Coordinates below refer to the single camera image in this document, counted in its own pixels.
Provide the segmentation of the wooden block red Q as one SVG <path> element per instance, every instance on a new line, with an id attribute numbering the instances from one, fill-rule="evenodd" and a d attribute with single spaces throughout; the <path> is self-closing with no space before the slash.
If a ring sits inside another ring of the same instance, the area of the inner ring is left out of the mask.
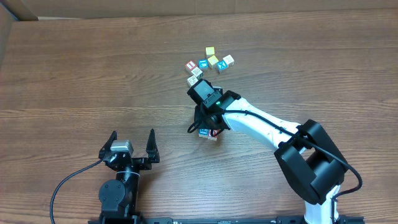
<path id="1" fill-rule="evenodd" d="M 210 129 L 208 132 L 207 139 L 216 141 L 218 139 L 220 129 Z"/>

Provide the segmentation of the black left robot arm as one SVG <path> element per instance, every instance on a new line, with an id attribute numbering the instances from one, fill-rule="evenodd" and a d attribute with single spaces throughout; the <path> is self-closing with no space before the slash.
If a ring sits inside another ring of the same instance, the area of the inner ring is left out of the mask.
<path id="1" fill-rule="evenodd" d="M 98 223 L 143 223 L 137 207 L 140 171 L 151 170 L 152 164 L 160 162 L 159 151 L 152 129 L 146 146 L 146 157 L 134 157 L 129 140 L 118 140 L 113 131 L 102 149 L 99 158 L 116 172 L 114 179 L 106 181 L 99 189 L 101 213 Z"/>

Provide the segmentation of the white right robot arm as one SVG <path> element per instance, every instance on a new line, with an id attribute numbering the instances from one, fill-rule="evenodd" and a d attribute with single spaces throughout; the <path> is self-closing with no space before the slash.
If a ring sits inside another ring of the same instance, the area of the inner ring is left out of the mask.
<path id="1" fill-rule="evenodd" d="M 338 221 L 334 197 L 344 181 L 346 159 L 319 123 L 284 121 L 232 91 L 190 90 L 188 95 L 197 105 L 196 123 L 247 134 L 272 150 L 288 184 L 305 201 L 307 223 Z"/>

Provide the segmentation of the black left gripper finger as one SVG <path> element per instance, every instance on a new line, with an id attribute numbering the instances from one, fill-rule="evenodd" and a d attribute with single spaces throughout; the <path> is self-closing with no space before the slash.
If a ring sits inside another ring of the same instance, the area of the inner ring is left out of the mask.
<path id="1" fill-rule="evenodd" d="M 154 129 L 150 130 L 149 138 L 147 141 L 147 146 L 146 146 L 146 153 L 148 155 L 148 160 L 151 163 L 159 163 L 160 162 L 160 155 L 159 155 L 159 150 L 156 145 L 155 141 L 155 131 Z"/>
<path id="2" fill-rule="evenodd" d="M 98 158 L 103 159 L 108 151 L 110 151 L 113 141 L 117 140 L 117 132 L 113 131 L 109 139 L 105 142 L 103 147 L 99 150 Z"/>

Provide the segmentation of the wooden block number 3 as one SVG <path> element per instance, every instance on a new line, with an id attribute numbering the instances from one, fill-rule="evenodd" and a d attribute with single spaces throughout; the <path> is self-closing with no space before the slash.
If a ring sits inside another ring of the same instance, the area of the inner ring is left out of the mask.
<path id="1" fill-rule="evenodd" d="M 198 130 L 198 135 L 201 138 L 207 138 L 208 137 L 208 133 L 209 133 L 208 129 L 199 129 Z"/>

